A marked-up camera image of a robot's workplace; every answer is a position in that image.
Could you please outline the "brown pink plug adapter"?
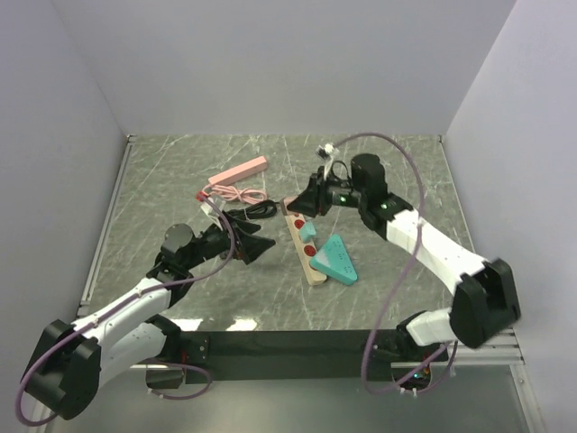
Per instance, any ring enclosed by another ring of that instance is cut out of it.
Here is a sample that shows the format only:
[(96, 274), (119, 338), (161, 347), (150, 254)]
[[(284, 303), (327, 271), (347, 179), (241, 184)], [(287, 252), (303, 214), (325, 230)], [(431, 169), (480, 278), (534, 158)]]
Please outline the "brown pink plug adapter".
[(282, 199), (282, 200), (280, 201), (280, 203), (279, 203), (281, 213), (282, 213), (284, 216), (287, 216), (287, 215), (289, 214), (287, 205), (288, 205), (288, 202), (287, 202), (287, 200), (286, 200), (285, 198)]

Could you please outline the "teal plug adapter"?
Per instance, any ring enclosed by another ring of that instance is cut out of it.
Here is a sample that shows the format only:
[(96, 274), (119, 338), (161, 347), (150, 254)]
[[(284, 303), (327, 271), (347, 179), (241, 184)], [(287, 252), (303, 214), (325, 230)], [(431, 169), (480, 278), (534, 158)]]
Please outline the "teal plug adapter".
[(299, 238), (303, 243), (310, 242), (316, 236), (316, 228), (310, 223), (306, 222), (298, 231)]

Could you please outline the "teal triangular power strip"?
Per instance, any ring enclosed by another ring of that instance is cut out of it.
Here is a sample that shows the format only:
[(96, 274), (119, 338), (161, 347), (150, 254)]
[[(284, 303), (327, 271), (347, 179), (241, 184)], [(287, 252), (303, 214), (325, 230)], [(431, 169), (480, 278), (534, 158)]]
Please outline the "teal triangular power strip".
[(345, 285), (353, 285), (358, 275), (348, 254), (343, 239), (333, 234), (310, 259), (313, 269)]

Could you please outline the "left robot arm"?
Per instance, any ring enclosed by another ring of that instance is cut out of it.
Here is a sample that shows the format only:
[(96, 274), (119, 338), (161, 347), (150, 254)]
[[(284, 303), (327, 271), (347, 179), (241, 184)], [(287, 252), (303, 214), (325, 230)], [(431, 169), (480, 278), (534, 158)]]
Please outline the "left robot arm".
[(186, 296), (197, 277), (191, 271), (217, 256), (249, 264), (275, 245), (248, 222), (212, 224), (195, 235), (186, 224), (171, 226), (154, 267), (131, 290), (97, 312), (44, 328), (17, 395), (32, 396), (53, 418), (73, 419), (98, 390), (134, 364), (152, 359), (185, 370), (189, 351), (181, 329), (163, 317)]

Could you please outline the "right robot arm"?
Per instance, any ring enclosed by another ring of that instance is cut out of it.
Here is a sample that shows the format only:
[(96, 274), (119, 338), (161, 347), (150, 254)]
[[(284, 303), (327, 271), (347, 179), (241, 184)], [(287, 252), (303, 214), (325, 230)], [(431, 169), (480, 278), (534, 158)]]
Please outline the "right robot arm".
[(450, 307), (421, 311), (398, 324), (396, 349), (415, 360), (429, 345), (461, 343), (477, 349), (521, 318), (511, 267), (457, 244), (422, 218), (417, 208), (389, 191), (385, 168), (374, 154), (354, 156), (347, 179), (334, 175), (330, 165), (313, 173), (297, 196), (284, 198), (283, 212), (295, 216), (324, 216), (331, 207), (350, 207), (383, 240), (410, 253), (448, 289)]

